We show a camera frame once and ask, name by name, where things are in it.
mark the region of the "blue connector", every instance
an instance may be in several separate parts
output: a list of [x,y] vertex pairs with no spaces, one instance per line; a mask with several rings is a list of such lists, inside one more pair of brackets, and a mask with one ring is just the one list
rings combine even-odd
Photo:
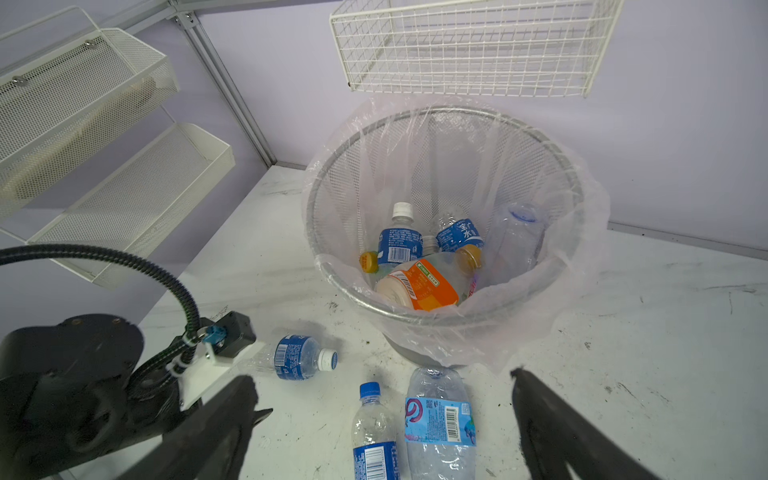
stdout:
[[203,341],[205,343],[217,345],[218,343],[223,342],[225,338],[227,338],[227,329],[222,326],[211,325],[205,330]]

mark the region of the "pink logo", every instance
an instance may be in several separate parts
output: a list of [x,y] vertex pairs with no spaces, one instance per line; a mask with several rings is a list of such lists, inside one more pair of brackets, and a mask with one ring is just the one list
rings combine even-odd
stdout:
[[406,402],[406,420],[416,423],[422,419],[424,407],[418,399],[409,399]]

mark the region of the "table surface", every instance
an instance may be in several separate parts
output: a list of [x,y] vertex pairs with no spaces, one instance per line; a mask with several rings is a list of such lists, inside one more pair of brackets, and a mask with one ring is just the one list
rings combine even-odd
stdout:
[[[313,265],[301,216],[303,172],[272,167],[180,276],[203,316],[236,310],[257,335],[288,329],[339,352],[335,372],[305,382],[256,378],[259,408],[240,478],[352,479],[358,386],[377,381],[396,418],[414,365]],[[765,478],[768,470],[768,263],[610,232],[593,293],[510,359],[663,478]],[[182,331],[169,294],[141,322],[144,359]],[[478,479],[530,478],[511,407],[512,381],[460,370],[478,431]],[[217,391],[223,380],[211,392]],[[153,439],[73,468],[113,478]],[[401,473],[410,478],[404,442]]]

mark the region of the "wire basket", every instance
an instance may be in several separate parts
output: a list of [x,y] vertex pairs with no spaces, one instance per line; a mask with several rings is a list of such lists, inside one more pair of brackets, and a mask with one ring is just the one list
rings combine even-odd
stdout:
[[[29,239],[83,243],[148,257],[235,165],[232,147],[193,124],[174,124]],[[114,289],[129,269],[54,260]]]
[[355,91],[586,97],[624,0],[345,0],[330,16]]
[[84,33],[0,72],[0,220],[179,90],[166,55],[118,28],[99,29],[76,7],[3,35],[0,48],[17,51],[73,11],[88,19]]
[[[593,284],[609,211],[581,159],[537,129],[471,99],[425,95],[364,104],[308,166],[304,199],[316,266],[395,350],[421,365],[493,369]],[[458,306],[411,310],[376,293],[359,267],[397,201],[430,234],[434,218],[458,207],[484,237],[510,202],[537,204],[550,226],[533,270]]]

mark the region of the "white mesh shelf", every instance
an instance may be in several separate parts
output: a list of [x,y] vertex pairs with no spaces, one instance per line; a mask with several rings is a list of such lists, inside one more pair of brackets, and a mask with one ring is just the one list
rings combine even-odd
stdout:
[[352,90],[589,93],[624,0],[345,0],[330,16]]
[[[175,124],[29,239],[83,243],[148,257],[235,165],[232,147],[193,124]],[[92,260],[56,260],[115,288],[130,270]]]
[[92,27],[0,76],[0,220],[179,90],[166,55],[118,28]]

